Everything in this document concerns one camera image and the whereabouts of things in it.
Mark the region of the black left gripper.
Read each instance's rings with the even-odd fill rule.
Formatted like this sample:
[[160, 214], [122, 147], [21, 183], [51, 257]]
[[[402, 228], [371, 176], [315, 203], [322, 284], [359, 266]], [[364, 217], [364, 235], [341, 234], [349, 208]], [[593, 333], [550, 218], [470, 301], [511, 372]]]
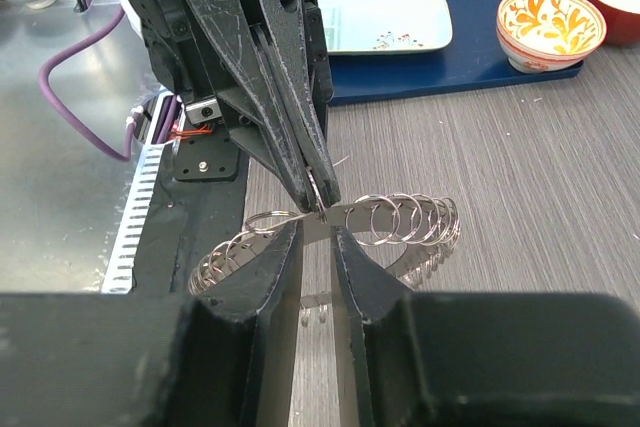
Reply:
[[195, 107], [216, 101], [242, 150], [300, 208], [340, 198], [326, 143], [333, 96], [317, 0], [127, 0], [157, 79]]

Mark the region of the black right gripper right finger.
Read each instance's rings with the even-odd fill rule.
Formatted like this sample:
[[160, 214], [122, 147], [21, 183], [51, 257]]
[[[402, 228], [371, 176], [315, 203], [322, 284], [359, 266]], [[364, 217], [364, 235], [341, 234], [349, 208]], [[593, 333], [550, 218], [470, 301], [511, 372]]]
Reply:
[[345, 426], [635, 426], [639, 317], [595, 293], [426, 293], [330, 234]]

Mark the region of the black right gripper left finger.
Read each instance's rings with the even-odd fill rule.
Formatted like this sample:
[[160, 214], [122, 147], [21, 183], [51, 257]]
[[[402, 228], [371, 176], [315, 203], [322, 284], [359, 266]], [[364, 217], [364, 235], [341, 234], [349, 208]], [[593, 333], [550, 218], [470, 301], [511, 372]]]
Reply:
[[208, 296], [5, 294], [5, 426], [284, 426], [300, 223]]

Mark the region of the orange floral patterned bowl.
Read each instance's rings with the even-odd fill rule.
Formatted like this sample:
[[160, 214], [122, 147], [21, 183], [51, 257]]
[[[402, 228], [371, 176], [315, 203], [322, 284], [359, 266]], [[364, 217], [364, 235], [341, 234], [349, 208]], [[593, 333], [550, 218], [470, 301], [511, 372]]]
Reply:
[[607, 25], [588, 0], [501, 0], [496, 34], [509, 64], [536, 74], [583, 61], [604, 42]]

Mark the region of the metal disc with keyrings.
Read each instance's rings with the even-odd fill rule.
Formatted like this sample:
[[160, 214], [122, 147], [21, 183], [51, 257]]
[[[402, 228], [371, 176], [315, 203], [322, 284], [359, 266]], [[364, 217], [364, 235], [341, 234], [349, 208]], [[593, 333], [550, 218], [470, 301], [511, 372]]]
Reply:
[[459, 210], [452, 198], [421, 193], [364, 195], [323, 214], [265, 211], [248, 217], [239, 233], [204, 255], [190, 274], [189, 293], [204, 295], [262, 253], [293, 221], [302, 223], [307, 245], [328, 239], [332, 227], [343, 227], [364, 249], [400, 247], [400, 255], [384, 269], [412, 288], [437, 272], [453, 253], [461, 232]]

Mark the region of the single silver keyring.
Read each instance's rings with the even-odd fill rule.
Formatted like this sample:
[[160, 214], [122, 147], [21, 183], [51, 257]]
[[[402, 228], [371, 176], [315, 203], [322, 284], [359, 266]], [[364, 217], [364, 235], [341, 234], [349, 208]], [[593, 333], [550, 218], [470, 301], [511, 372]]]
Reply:
[[327, 224], [328, 223], [327, 209], [324, 206], [319, 187], [313, 175], [313, 171], [309, 166], [306, 167], [306, 174], [314, 194], [315, 205], [317, 208], [317, 217], [321, 223]]

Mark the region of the light green rectangular plate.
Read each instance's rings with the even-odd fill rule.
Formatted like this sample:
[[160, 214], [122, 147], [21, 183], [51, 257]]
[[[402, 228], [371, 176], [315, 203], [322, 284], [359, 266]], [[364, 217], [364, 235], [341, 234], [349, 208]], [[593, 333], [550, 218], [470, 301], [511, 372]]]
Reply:
[[318, 0], [331, 55], [413, 54], [453, 39], [447, 0]]

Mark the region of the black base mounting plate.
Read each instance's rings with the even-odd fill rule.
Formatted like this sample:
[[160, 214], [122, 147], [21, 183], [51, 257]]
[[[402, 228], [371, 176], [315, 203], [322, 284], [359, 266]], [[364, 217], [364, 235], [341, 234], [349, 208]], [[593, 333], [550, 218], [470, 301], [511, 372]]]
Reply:
[[183, 293], [190, 273], [244, 219], [248, 157], [219, 124], [167, 143], [133, 257], [132, 290]]

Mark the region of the dark blue tray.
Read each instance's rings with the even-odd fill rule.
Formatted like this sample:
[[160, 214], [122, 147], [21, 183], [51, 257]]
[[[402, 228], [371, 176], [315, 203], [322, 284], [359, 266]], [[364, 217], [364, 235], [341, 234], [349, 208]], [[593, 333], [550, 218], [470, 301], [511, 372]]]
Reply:
[[332, 107], [573, 78], [584, 63], [523, 74], [502, 51], [495, 32], [501, 0], [446, 0], [453, 39], [424, 54], [332, 56]]

